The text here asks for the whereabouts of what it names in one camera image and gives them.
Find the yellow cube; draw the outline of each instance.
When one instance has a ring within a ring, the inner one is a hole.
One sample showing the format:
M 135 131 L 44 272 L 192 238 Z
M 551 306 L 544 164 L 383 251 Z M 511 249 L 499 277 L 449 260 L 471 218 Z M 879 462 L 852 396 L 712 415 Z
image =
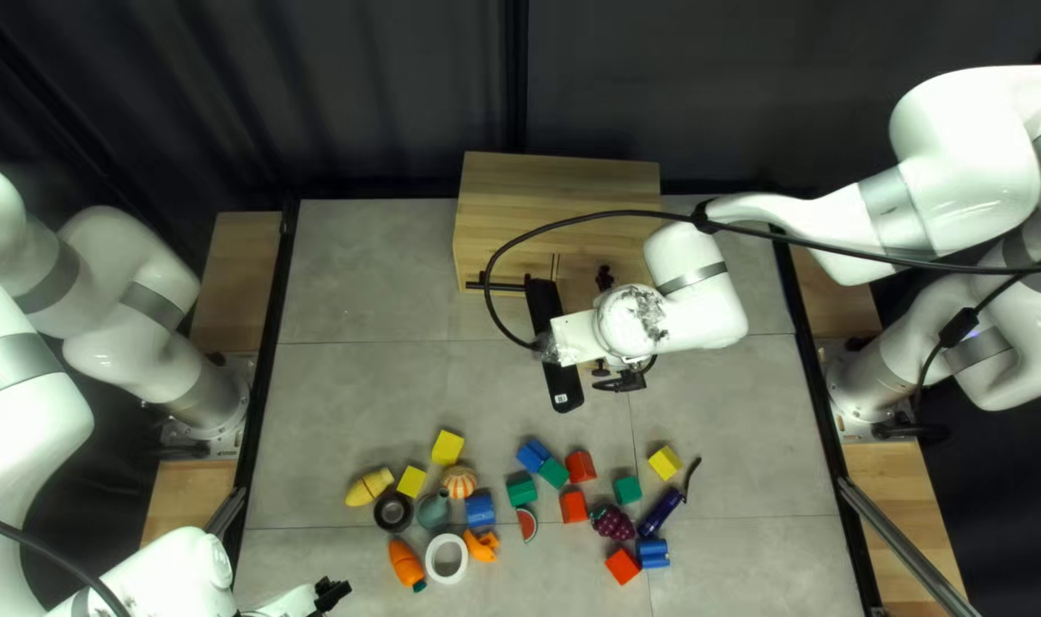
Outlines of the yellow cube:
M 437 442 L 432 445 L 432 462 L 442 465 L 456 464 L 463 451 L 463 438 L 442 430 Z
M 402 480 L 399 481 L 398 491 L 416 499 L 417 494 L 422 492 L 422 484 L 425 484 L 425 471 L 407 465 L 406 470 L 402 472 Z
M 661 451 L 654 453 L 651 457 L 651 467 L 661 475 L 663 481 L 668 481 L 669 478 L 674 478 L 674 473 L 677 473 L 678 469 L 683 467 L 684 463 L 674 452 L 672 447 L 665 445 Z

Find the orange block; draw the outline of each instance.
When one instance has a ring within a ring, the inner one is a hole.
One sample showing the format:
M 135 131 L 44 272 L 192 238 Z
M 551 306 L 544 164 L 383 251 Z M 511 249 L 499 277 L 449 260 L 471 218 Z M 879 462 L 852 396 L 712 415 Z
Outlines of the orange block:
M 627 584 L 642 570 L 626 549 L 616 551 L 615 555 L 604 562 L 604 566 L 609 569 L 611 575 L 616 577 L 616 583 L 620 585 Z
M 563 493 L 559 497 L 559 508 L 562 509 L 563 522 L 588 520 L 588 512 L 585 509 L 585 495 L 581 491 Z
M 585 451 L 578 451 L 566 457 L 566 468 L 569 469 L 569 481 L 574 484 L 595 480 L 593 457 Z

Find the tape roll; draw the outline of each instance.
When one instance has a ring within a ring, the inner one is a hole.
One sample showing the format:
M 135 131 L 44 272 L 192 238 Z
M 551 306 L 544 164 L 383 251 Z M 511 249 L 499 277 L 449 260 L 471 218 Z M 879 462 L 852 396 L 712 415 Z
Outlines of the tape roll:
M 459 549 L 459 564 L 454 571 L 441 574 L 437 571 L 437 551 L 446 544 L 456 544 L 456 548 Z M 425 550 L 425 570 L 430 574 L 430 579 L 442 585 L 455 585 L 462 581 L 466 574 L 467 561 L 466 543 L 456 534 L 441 534 L 433 538 L 430 547 Z
M 414 504 L 405 495 L 390 491 L 376 502 L 373 515 L 376 525 L 388 534 L 398 534 L 414 519 Z

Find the dark backdrop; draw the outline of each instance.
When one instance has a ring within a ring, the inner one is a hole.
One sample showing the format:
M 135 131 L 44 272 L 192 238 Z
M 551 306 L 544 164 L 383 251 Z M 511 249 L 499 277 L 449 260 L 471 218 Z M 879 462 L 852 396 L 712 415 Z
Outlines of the dark backdrop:
M 467 149 L 655 160 L 666 190 L 835 188 L 892 164 L 916 83 L 1039 56 L 1041 0 L 0 0 L 0 169 L 53 228 L 118 205 L 200 272 L 220 211 L 455 195 Z M 147 508 L 150 418 L 80 386 L 99 433 L 33 523 L 101 571 Z M 1041 410 L 949 388 L 926 459 L 970 596 L 1041 615 Z

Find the wooden board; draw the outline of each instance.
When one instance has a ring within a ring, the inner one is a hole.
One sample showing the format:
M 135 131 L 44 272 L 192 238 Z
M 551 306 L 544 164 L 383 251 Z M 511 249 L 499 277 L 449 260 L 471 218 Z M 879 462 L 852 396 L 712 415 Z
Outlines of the wooden board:
M 791 247 L 791 259 L 815 338 L 873 336 L 883 330 L 869 287 L 841 286 L 805 248 Z
M 654 162 L 466 153 L 453 235 L 460 290 L 479 280 L 494 250 L 526 231 L 604 210 L 660 211 L 660 194 L 661 174 Z M 631 277 L 620 278 L 624 282 L 651 283 L 642 242 L 660 224 L 615 217 L 550 231 L 511 249 L 494 265 L 492 278 L 505 283 L 522 283 L 526 274 L 562 279 L 563 298 L 586 299 L 580 307 L 570 300 L 566 310 L 585 309 L 598 291 L 595 261 L 615 262 Z
M 915 441 L 884 441 L 846 443 L 842 451 L 852 480 L 965 594 L 920 446 Z M 874 580 L 891 617 L 946 615 L 870 526 L 864 525 L 864 535 Z
M 280 221 L 280 212 L 223 212 L 215 220 L 189 335 L 202 353 L 257 352 Z
M 161 461 L 144 523 L 144 546 L 178 526 L 203 526 L 235 482 L 237 461 Z
M 791 258 L 815 338 L 873 336 L 883 330 L 868 286 L 840 286 L 805 248 L 792 247 Z M 845 443 L 841 449 L 852 480 L 965 594 L 920 446 L 915 441 L 884 441 Z M 864 525 L 864 536 L 890 617 L 946 615 L 870 526 Z

